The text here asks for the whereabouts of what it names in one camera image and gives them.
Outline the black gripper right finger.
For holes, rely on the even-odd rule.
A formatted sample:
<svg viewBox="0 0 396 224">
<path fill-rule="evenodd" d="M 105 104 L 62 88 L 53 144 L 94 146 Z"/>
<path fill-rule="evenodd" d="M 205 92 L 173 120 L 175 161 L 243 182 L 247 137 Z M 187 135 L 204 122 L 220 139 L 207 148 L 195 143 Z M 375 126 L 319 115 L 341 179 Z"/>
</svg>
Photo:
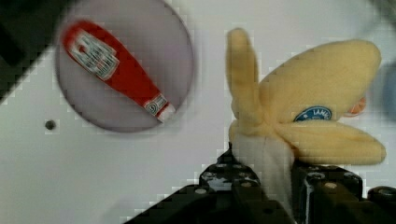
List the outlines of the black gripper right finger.
<svg viewBox="0 0 396 224">
<path fill-rule="evenodd" d="M 296 161 L 292 208 L 298 224 L 396 224 L 395 188 L 363 191 L 362 178 L 334 165 Z"/>
</svg>

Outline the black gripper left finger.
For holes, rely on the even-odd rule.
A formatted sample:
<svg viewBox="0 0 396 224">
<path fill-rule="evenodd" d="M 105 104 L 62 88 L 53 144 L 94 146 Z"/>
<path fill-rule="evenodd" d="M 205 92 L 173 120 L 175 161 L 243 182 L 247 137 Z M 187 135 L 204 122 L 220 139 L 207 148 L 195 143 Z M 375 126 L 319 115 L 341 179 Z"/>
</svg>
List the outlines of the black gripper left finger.
<svg viewBox="0 0 396 224">
<path fill-rule="evenodd" d="M 123 224 L 294 224 L 229 149 L 185 186 Z"/>
</svg>

